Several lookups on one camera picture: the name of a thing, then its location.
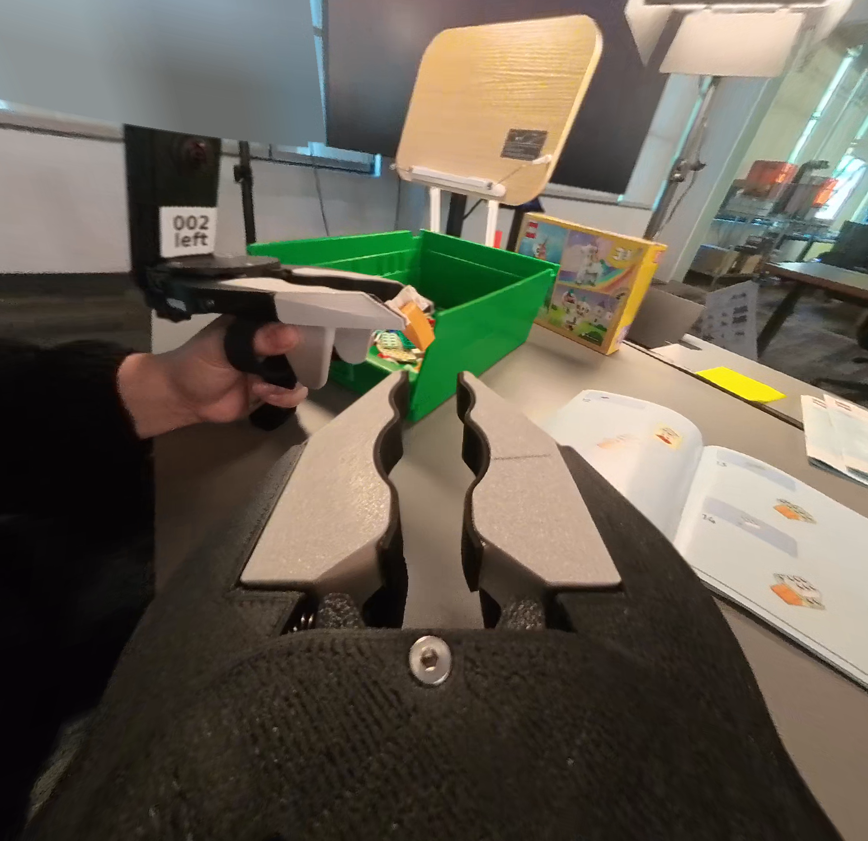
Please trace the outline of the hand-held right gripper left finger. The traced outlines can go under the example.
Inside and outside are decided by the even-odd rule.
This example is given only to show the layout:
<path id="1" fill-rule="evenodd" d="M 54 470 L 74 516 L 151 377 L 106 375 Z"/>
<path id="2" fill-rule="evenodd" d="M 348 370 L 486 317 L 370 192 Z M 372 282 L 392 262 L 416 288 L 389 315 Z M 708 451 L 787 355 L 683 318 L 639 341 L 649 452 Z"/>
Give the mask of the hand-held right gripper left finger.
<path id="1" fill-rule="evenodd" d="M 404 455 L 409 375 L 394 372 L 313 434 L 241 571 L 241 585 L 361 612 L 404 612 L 408 575 L 391 473 Z"/>

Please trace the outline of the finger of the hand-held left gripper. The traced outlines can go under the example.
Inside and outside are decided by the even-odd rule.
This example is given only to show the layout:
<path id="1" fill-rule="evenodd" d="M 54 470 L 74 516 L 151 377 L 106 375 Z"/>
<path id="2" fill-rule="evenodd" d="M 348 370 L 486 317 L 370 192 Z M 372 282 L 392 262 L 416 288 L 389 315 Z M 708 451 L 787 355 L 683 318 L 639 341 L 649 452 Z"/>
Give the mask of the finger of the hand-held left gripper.
<path id="1" fill-rule="evenodd" d="M 333 354 L 346 364 L 363 364 L 377 331 L 401 331 L 408 323 L 406 315 L 360 291 L 286 288 L 274 293 L 274 307 L 279 322 L 300 331 L 287 357 L 308 389 L 325 385 Z"/>
<path id="2" fill-rule="evenodd" d="M 366 293 L 383 303 L 395 300 L 406 286 L 378 275 L 311 266 L 285 266 L 280 276 L 296 285 Z"/>

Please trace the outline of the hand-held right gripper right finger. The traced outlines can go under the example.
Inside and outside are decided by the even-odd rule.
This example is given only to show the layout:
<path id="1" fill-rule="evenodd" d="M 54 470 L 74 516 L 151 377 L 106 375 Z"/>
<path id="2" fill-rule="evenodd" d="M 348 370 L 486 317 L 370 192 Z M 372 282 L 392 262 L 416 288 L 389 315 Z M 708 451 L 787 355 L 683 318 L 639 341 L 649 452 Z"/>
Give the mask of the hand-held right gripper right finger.
<path id="1" fill-rule="evenodd" d="M 462 572 L 483 615 L 530 601 L 613 592 L 622 578 L 556 441 L 469 371 L 457 380 L 462 460 Z"/>

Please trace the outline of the pile of mixed lego bricks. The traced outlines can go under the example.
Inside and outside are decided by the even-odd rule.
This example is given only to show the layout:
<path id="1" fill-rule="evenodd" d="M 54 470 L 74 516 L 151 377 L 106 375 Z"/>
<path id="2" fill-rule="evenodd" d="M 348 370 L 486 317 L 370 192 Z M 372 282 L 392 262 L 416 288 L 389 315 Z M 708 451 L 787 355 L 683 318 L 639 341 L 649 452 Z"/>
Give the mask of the pile of mixed lego bricks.
<path id="1" fill-rule="evenodd" d="M 368 352 L 368 358 L 385 368 L 386 371 L 407 371 L 411 375 L 417 375 L 422 369 L 428 349 L 426 352 L 418 350 L 410 343 L 407 337 L 403 335 L 402 329 L 404 328 L 406 321 L 401 314 L 399 315 L 402 317 L 402 322 L 398 324 L 397 328 L 379 329 L 375 331 Z M 432 322 L 435 326 L 436 338 L 436 307 L 434 307 Z"/>

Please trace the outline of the orange and cream lego assembly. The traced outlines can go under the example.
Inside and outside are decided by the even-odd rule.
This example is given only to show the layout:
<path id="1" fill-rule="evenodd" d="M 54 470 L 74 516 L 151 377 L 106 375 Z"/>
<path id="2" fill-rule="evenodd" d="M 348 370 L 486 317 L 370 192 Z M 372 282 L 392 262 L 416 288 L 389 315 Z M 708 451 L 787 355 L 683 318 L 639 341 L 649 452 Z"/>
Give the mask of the orange and cream lego assembly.
<path id="1" fill-rule="evenodd" d="M 415 348 L 426 352 L 435 339 L 435 326 L 432 322 L 435 307 L 433 301 L 418 293 L 412 285 L 405 285 L 385 304 L 405 319 L 403 335 Z"/>

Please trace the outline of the green bin holding lego bricks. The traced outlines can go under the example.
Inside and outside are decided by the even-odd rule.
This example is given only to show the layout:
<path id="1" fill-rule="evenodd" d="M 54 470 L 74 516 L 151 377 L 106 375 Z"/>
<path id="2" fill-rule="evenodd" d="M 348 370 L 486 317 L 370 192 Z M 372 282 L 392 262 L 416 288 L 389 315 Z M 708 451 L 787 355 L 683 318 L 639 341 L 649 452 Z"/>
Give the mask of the green bin holding lego bricks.
<path id="1" fill-rule="evenodd" d="M 261 242 L 246 250 L 285 267 L 378 275 L 433 301 L 435 339 L 421 362 L 407 367 L 409 422 L 453 397 L 460 372 L 480 376 L 520 347 L 557 277 L 553 262 L 426 230 Z"/>

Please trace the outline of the person's left forearm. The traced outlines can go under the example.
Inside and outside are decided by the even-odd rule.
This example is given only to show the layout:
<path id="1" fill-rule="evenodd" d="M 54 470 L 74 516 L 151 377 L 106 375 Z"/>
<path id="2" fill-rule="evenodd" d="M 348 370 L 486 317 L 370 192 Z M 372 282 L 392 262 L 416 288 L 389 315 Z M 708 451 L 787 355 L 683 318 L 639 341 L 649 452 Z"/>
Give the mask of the person's left forearm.
<path id="1" fill-rule="evenodd" d="M 151 601 L 153 447 L 118 385 L 133 355 L 2 339 L 3 611 L 48 607 L 94 626 Z"/>

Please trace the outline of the yellow lego set box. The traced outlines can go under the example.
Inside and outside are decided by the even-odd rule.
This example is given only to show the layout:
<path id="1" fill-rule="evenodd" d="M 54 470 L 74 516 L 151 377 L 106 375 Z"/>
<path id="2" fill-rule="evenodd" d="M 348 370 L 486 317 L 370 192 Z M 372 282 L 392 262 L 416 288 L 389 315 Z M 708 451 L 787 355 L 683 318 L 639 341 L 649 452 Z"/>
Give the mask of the yellow lego set box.
<path id="1" fill-rule="evenodd" d="M 609 356 L 624 342 L 667 246 L 527 213 L 516 251 L 556 269 L 536 325 Z"/>

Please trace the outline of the person's left hand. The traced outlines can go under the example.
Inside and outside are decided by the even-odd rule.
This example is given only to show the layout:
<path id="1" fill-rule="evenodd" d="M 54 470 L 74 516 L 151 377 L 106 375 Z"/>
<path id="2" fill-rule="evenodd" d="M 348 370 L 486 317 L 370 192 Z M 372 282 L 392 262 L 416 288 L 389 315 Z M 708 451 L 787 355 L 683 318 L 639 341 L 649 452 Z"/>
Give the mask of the person's left hand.
<path id="1" fill-rule="evenodd" d="M 117 389 L 138 438 L 201 423 L 233 423 L 262 405 L 292 409 L 307 398 L 300 384 L 287 390 L 231 366 L 224 349 L 231 322 L 220 316 L 179 348 L 124 359 Z"/>

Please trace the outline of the thin black stand pole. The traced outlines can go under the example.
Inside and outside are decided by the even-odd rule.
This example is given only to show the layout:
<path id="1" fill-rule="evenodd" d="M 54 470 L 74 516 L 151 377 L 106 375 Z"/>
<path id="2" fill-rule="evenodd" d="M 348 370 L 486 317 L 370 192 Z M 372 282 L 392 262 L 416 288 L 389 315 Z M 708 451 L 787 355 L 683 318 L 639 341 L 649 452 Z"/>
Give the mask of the thin black stand pole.
<path id="1" fill-rule="evenodd" d="M 255 219 L 254 174 L 249 141 L 238 141 L 238 161 L 233 165 L 233 179 L 241 194 L 245 245 L 257 242 Z"/>

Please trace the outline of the open instruction booklet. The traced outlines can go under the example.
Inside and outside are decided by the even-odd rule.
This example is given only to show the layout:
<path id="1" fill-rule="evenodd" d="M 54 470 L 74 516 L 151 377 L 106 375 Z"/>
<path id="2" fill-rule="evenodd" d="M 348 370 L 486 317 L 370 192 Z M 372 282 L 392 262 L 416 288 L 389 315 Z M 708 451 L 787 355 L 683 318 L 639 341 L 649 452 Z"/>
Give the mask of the open instruction booklet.
<path id="1" fill-rule="evenodd" d="M 717 595 L 867 685 L 867 521 L 681 414 L 585 390 L 545 419 Z"/>

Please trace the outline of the dark grey case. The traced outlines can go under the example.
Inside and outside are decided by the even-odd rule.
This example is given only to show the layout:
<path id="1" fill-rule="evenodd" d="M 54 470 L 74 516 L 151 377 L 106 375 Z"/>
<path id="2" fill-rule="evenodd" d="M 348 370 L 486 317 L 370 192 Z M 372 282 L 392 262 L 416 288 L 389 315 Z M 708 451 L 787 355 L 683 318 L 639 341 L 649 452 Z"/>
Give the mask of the dark grey case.
<path id="1" fill-rule="evenodd" d="M 625 341 L 654 350 L 675 344 L 698 322 L 704 306 L 652 286 L 627 329 Z"/>

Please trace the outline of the yellow paper sheet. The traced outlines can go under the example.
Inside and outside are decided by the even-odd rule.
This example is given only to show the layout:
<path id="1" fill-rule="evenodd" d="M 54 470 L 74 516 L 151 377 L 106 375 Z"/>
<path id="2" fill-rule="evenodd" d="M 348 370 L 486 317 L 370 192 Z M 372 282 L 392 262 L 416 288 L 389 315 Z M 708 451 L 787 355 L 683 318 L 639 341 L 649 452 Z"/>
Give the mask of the yellow paper sheet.
<path id="1" fill-rule="evenodd" d="M 724 366 L 697 371 L 696 376 L 739 399 L 755 404 L 771 404 L 783 400 L 786 394 L 773 386 L 754 380 Z"/>

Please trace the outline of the wooden book stand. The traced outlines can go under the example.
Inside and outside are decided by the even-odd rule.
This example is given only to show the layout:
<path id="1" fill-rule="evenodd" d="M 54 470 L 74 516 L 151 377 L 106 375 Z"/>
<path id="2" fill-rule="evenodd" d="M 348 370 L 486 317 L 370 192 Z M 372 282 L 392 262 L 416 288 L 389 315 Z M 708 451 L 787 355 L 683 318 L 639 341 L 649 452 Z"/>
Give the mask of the wooden book stand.
<path id="1" fill-rule="evenodd" d="M 428 188 L 429 227 L 442 232 L 440 193 L 484 200 L 484 244 L 498 210 L 546 188 L 602 54 L 586 15 L 447 29 L 422 56 L 399 139 L 399 178 Z"/>

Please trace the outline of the printed parts sheet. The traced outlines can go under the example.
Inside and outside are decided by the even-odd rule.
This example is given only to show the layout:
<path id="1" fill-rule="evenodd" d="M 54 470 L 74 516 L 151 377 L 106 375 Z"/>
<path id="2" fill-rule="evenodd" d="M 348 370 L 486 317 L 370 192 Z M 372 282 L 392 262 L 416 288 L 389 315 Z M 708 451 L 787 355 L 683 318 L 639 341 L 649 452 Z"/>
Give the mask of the printed parts sheet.
<path id="1" fill-rule="evenodd" d="M 707 294 L 700 316 L 699 337 L 743 358 L 758 358 L 758 299 L 756 282 L 736 283 Z"/>

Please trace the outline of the closed white instruction booklet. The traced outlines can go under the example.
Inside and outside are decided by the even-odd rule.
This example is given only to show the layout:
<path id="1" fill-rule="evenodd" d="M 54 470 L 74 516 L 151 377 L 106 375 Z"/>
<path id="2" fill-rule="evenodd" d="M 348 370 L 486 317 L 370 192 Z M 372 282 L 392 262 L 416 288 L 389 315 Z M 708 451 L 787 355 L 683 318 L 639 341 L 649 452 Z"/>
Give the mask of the closed white instruction booklet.
<path id="1" fill-rule="evenodd" d="M 866 408 L 829 393 L 824 401 L 844 471 L 867 484 Z"/>
<path id="2" fill-rule="evenodd" d="M 800 397 L 807 459 L 810 464 L 841 477 L 852 478 L 844 464 L 839 440 L 824 399 Z"/>

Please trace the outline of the long brown table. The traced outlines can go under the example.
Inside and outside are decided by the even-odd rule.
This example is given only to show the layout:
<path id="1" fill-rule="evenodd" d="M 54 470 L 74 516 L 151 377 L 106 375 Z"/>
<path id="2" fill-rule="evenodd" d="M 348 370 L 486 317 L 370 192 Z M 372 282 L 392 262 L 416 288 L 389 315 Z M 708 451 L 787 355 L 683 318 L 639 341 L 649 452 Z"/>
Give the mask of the long brown table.
<path id="1" fill-rule="evenodd" d="M 762 356 L 784 323 L 792 316 L 798 302 L 809 289 L 819 289 L 837 300 L 867 310 L 867 275 L 821 262 L 767 262 L 761 272 L 790 284 L 788 292 L 776 305 L 757 339 L 757 354 Z"/>

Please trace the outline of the metal shelf rack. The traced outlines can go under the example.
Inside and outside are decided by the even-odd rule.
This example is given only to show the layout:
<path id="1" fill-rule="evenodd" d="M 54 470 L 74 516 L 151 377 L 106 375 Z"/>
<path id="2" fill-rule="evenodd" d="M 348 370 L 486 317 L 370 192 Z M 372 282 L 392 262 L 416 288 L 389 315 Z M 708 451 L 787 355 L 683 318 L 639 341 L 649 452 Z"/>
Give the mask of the metal shelf rack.
<path id="1" fill-rule="evenodd" d="M 839 233 L 824 217 L 839 181 L 826 160 L 795 164 L 755 161 L 735 180 L 712 221 L 718 254 L 715 277 L 749 275 L 798 244 L 797 260 L 816 245 L 830 245 Z"/>

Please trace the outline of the black light stand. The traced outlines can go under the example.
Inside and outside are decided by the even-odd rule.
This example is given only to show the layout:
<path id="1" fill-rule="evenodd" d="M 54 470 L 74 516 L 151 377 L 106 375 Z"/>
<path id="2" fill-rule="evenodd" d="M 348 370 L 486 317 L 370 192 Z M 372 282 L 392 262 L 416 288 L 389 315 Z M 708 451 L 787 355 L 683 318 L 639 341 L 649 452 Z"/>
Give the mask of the black light stand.
<path id="1" fill-rule="evenodd" d="M 643 238 L 646 240 L 658 239 L 662 229 L 670 222 L 674 212 L 693 186 L 696 177 L 707 165 L 702 158 L 701 150 L 709 112 L 721 84 L 722 76 L 700 77 L 697 100 L 690 113 L 683 139 L 643 233 Z"/>

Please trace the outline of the white studio light panel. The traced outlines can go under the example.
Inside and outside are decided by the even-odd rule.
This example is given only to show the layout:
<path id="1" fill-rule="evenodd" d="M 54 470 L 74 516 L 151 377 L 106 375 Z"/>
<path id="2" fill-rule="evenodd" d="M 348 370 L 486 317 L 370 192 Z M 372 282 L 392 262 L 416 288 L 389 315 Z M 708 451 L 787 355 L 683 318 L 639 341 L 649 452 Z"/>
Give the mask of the white studio light panel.
<path id="1" fill-rule="evenodd" d="M 642 62 L 667 75 L 774 78 L 853 0 L 627 0 Z"/>

